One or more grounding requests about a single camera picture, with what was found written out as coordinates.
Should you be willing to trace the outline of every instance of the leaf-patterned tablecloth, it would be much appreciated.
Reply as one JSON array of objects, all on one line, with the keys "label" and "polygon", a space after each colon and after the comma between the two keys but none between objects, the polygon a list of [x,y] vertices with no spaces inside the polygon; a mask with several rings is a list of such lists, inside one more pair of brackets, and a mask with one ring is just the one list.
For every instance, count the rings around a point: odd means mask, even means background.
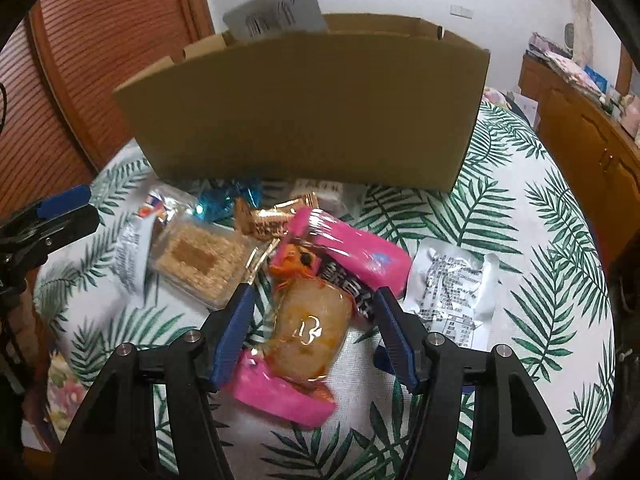
[{"label": "leaf-patterned tablecloth", "polygon": [[[91,237],[52,254],[34,296],[43,319],[78,378],[90,384],[121,342],[165,344],[199,327],[206,311],[174,296],[151,275],[144,309],[127,305],[111,272],[113,248],[129,216],[156,182],[135,142],[96,178],[92,203],[102,224]],[[187,183],[195,191],[206,183]],[[277,200],[282,186],[265,184]],[[574,466],[596,444],[609,410],[614,379],[612,320],[604,275],[584,216],[558,167],[535,133],[516,115],[483,102],[458,182],[450,194],[370,186],[356,227],[400,245],[414,256],[419,241],[436,237],[481,256],[500,257],[490,347],[510,344],[546,400]],[[258,301],[248,341],[264,337],[270,282],[256,284]],[[380,336],[352,329],[329,386],[339,408],[321,428],[295,425],[245,409],[224,393],[211,408],[238,479],[391,478],[406,447],[417,403],[392,376],[372,365]],[[164,390],[156,388],[162,463],[175,470]],[[462,478],[469,450],[473,396],[461,399],[451,470]]]}]

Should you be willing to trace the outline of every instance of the silver screw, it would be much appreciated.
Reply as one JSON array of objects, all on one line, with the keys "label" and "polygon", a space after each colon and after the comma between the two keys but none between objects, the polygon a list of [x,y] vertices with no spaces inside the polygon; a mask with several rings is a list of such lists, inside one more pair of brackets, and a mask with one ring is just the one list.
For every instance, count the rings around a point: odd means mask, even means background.
[{"label": "silver screw", "polygon": [[510,357],[511,354],[513,354],[513,350],[511,350],[511,347],[508,345],[498,345],[495,351],[502,357]]},{"label": "silver screw", "polygon": [[121,343],[116,346],[116,354],[118,355],[129,355],[133,350],[133,345],[131,343]]},{"label": "silver screw", "polygon": [[200,330],[187,330],[182,336],[187,343],[195,343],[202,337]]},{"label": "silver screw", "polygon": [[444,343],[444,336],[440,332],[429,332],[427,341],[434,346],[440,346]]}]

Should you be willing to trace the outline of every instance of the blue wrapper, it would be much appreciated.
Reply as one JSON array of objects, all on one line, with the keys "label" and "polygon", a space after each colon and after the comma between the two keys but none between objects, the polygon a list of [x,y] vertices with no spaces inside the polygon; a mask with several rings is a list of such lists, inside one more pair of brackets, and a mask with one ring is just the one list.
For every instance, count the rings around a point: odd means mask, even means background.
[{"label": "blue wrapper", "polygon": [[234,200],[244,198],[252,208],[260,207],[262,186],[257,179],[225,180],[204,190],[198,198],[194,216],[205,222],[217,222],[234,213]]}]

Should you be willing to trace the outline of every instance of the cardboard box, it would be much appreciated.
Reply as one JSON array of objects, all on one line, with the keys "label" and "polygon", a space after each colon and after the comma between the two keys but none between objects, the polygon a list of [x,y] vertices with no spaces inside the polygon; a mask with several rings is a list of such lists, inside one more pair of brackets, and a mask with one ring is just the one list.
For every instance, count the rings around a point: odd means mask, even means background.
[{"label": "cardboard box", "polygon": [[217,34],[115,89],[162,179],[262,176],[450,191],[489,53],[419,18],[325,15],[329,33]]}]

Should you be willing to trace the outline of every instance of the electrical outlet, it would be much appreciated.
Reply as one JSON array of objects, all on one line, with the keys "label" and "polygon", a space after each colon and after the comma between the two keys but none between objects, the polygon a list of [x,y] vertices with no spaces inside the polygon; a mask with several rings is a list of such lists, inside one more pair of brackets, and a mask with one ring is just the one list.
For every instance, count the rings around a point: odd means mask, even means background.
[{"label": "electrical outlet", "polygon": [[462,7],[459,5],[452,5],[451,6],[451,13],[454,16],[460,16],[462,18],[467,18],[469,20],[471,20],[474,16],[474,12],[472,9],[467,9],[466,7]]}]

